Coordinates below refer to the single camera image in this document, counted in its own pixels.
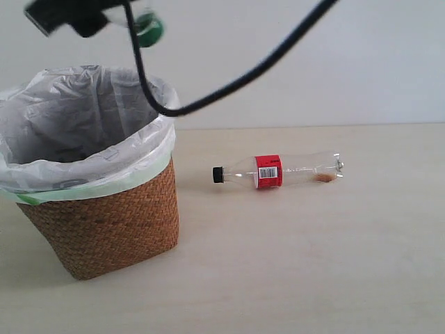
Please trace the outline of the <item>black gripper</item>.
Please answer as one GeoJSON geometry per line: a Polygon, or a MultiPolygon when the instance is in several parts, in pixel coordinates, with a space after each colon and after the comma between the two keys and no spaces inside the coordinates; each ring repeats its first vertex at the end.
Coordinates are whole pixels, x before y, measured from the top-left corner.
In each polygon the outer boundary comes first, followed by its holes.
{"type": "Polygon", "coordinates": [[[75,8],[70,12],[69,25],[82,38],[90,38],[105,28],[109,20],[104,8],[75,8]]]}

